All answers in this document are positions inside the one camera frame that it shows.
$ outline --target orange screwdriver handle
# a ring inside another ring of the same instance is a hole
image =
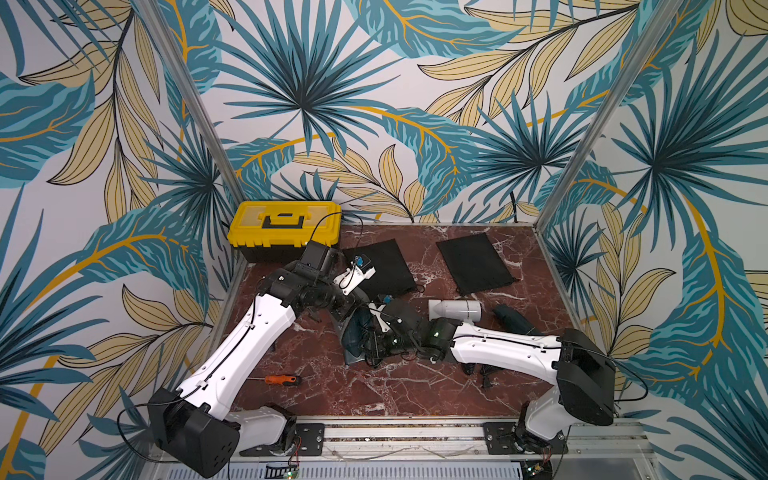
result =
[[[301,377],[298,375],[268,375],[264,377],[267,385],[298,386]]]

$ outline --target toolbox handle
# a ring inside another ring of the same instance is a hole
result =
[[[289,215],[290,214],[288,215],[280,214],[278,215],[278,217],[288,217]],[[262,223],[261,227],[262,228],[304,228],[304,216],[301,215],[299,217],[299,223],[297,223],[296,225],[286,225],[283,223],[272,225],[272,217],[270,215],[266,215],[264,217],[264,223]]]

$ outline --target screwdriver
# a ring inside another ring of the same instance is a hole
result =
[[[250,376],[248,379],[263,380],[267,385],[298,386],[301,383],[301,377],[298,375]]]

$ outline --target toolbox lid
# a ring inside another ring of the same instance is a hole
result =
[[[237,208],[227,239],[234,247],[304,247],[312,231],[328,214],[341,212],[341,206],[320,201],[252,201]],[[341,215],[327,217],[312,239],[331,247],[339,242]]]

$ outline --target mounting plate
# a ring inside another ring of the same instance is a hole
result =
[[[323,423],[297,423],[296,436],[301,439],[300,457],[319,457],[323,453]]]
[[[485,437],[485,446],[488,448],[489,455],[520,455],[522,453],[530,452],[531,454],[540,455],[541,450],[538,452],[528,450],[525,447],[530,446],[525,440],[520,439],[515,430],[517,429],[517,422],[487,422],[482,424],[483,436]],[[565,450],[568,451],[565,445],[565,438],[560,439],[560,435],[554,437],[549,445],[552,448],[552,455],[560,455]]]

